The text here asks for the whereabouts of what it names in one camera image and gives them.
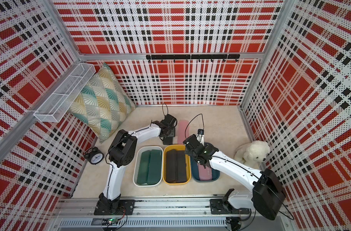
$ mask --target white wire basket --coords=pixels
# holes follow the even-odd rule
[[[60,122],[80,91],[96,72],[93,64],[79,63],[47,100],[34,112],[41,122]]]

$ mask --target patterned pillow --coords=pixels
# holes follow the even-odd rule
[[[83,87],[69,112],[87,124],[102,143],[135,108],[111,68],[104,63]]]

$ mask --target black alarm clock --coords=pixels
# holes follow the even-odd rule
[[[104,155],[97,147],[90,147],[84,152],[84,158],[91,164],[98,164],[104,159]]]

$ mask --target clock face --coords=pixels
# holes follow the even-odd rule
[[[104,157],[104,155],[102,153],[97,153],[96,155],[94,155],[90,161],[91,164],[97,164],[99,163],[102,158]]]

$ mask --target plaid wall panel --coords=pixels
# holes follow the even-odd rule
[[[69,113],[36,122],[0,163],[0,230],[43,230],[59,199],[72,195],[94,138]]]
[[[0,0],[0,140],[74,61],[39,1]]]
[[[245,108],[302,230],[351,230],[351,0],[295,1]]]
[[[81,53],[261,52],[283,0],[53,0]]]
[[[94,60],[106,62],[136,104],[239,105],[257,59],[211,60]]]

